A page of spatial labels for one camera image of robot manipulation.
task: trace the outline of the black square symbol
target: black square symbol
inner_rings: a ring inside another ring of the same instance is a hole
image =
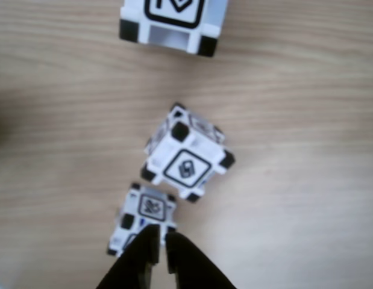
[[[191,5],[196,5],[196,14],[194,20],[188,22],[186,20],[179,19],[177,15],[168,17],[162,14],[154,14],[151,11],[151,7],[155,7],[155,9],[161,10],[163,7],[165,7],[165,5],[171,5],[174,9],[174,12],[178,13],[178,15],[184,13]],[[201,21],[204,5],[205,0],[145,0],[145,14],[147,18],[153,21],[194,29],[199,25]]]

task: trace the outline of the black corner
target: black corner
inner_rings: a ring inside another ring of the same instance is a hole
[[[138,42],[139,23],[121,19],[119,22],[119,38]]]
[[[177,200],[176,200],[175,196],[173,196],[172,194],[168,194],[168,201],[175,203]]]
[[[131,229],[134,223],[134,216],[131,214],[125,214],[121,221],[121,228]]]
[[[220,134],[224,134],[221,129],[219,129],[218,126],[215,126],[215,130],[217,130]]]
[[[134,182],[134,183],[131,184],[130,188],[133,188],[133,189],[139,191],[140,190],[140,184]]]
[[[211,37],[202,36],[199,44],[198,55],[213,57],[216,51],[218,40]]]
[[[183,110],[186,110],[186,107],[183,104],[180,104],[179,102],[176,102],[176,103],[173,104],[170,111],[172,111],[176,107],[179,107],[179,108],[182,108]]]
[[[182,122],[177,122],[172,129],[172,137],[183,142],[189,135],[189,128]]]
[[[225,158],[221,161],[220,166],[229,169],[235,162],[234,155],[225,150]]]
[[[155,178],[155,176],[155,173],[152,173],[148,170],[147,164],[145,164],[145,166],[140,170],[140,177],[147,180],[148,182],[151,182]]]
[[[110,256],[116,256],[116,251],[115,250],[111,250],[109,247],[107,248],[107,255],[110,255]]]
[[[196,203],[199,200],[200,196],[197,196],[195,193],[191,193],[189,197],[187,197],[187,200],[190,203]]]
[[[176,232],[177,229],[175,229],[174,227],[168,227],[168,233],[173,233],[173,232]]]

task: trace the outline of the white plastic block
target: white plastic block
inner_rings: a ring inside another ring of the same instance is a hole
[[[121,39],[212,57],[228,0],[125,0]]]
[[[166,234],[177,229],[177,224],[173,221],[176,208],[175,197],[171,194],[133,184],[123,207],[118,210],[116,227],[110,237],[107,253],[120,257],[126,247],[148,225],[160,225],[161,244],[165,245]]]
[[[175,104],[146,145],[141,177],[155,185],[165,181],[181,198],[196,202],[205,194],[205,183],[235,162],[224,140],[216,126]]]

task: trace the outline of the wood grain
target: wood grain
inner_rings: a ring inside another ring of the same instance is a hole
[[[118,40],[120,4],[0,0],[0,284],[97,286],[179,101],[236,153],[176,215],[235,286],[373,289],[373,0],[232,0],[212,60]]]

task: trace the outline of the white cube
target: white cube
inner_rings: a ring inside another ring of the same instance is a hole
[[[125,0],[119,36],[212,57],[228,0]]]
[[[127,246],[148,225],[160,225],[161,244],[168,232],[175,232],[175,197],[140,184],[132,184],[124,205],[117,211],[115,230],[108,242],[107,254],[120,257]]]
[[[141,177],[155,185],[165,181],[181,198],[196,202],[205,194],[205,183],[235,162],[224,140],[216,126],[175,104],[146,145],[149,156]]]

